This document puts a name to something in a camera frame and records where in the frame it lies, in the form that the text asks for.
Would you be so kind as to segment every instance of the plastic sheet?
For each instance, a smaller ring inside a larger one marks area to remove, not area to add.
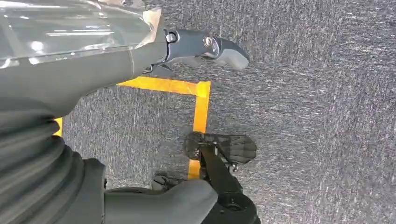
[[[135,49],[155,40],[160,17],[97,1],[0,0],[0,69]]]

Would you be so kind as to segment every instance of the screw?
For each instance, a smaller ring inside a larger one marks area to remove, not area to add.
[[[194,150],[194,156],[199,156],[199,149],[198,149],[198,148],[196,148],[196,149]]]
[[[168,33],[168,34],[165,36],[165,39],[166,39],[166,42],[172,43],[172,42],[176,42],[177,37],[176,37],[176,35],[175,35],[174,33]]]
[[[233,172],[236,172],[236,171],[238,171],[238,164],[233,164]]]
[[[213,45],[213,39],[209,36],[204,38],[204,45],[205,47],[211,47]]]

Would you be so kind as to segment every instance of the yellow tape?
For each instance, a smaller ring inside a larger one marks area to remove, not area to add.
[[[198,84],[195,84],[162,78],[137,77],[117,85],[197,96],[195,102],[193,130],[195,132],[206,132],[211,82],[199,82]],[[199,161],[190,160],[188,179],[199,179],[200,168]]]
[[[57,131],[57,132],[55,132],[55,134],[54,135],[57,135],[57,136],[62,136],[62,118],[57,118],[57,119],[55,119],[55,121],[58,123],[58,125],[59,125],[59,130]]]
[[[179,94],[197,94],[197,84],[195,83],[163,78],[137,77],[135,79],[119,83],[117,85],[130,86],[145,90],[173,92]]]
[[[197,84],[197,98],[195,101],[194,127],[195,132],[206,132],[206,122],[208,118],[210,82],[199,82]],[[188,166],[188,179],[199,179],[199,161],[190,160]]]

